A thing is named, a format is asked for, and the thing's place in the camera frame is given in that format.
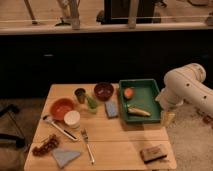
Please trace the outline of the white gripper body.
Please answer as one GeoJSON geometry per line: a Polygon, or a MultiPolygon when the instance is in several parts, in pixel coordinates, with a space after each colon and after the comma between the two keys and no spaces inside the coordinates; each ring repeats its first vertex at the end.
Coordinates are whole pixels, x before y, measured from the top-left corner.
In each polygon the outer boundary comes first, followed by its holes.
{"type": "Polygon", "coordinates": [[[155,100],[163,110],[173,110],[183,104],[183,100],[168,88],[163,88],[155,100]]]}

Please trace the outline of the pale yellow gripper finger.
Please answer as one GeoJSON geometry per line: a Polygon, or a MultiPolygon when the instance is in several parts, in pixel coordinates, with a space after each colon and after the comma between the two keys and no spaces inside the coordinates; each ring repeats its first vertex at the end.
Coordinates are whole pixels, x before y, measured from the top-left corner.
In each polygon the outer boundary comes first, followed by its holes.
{"type": "Polygon", "coordinates": [[[175,114],[173,112],[161,112],[161,125],[162,126],[168,126],[172,120],[174,119],[175,114]]]}

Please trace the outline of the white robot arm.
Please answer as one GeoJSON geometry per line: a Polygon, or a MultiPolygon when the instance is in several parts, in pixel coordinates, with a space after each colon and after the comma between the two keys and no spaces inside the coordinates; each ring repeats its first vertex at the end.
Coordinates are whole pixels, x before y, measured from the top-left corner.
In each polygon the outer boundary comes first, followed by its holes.
{"type": "Polygon", "coordinates": [[[165,87],[155,98],[162,108],[162,126],[171,123],[174,110],[185,101],[202,112],[206,121],[213,121],[213,89],[203,84],[205,79],[206,71],[198,63],[184,65],[165,74],[165,87]]]}

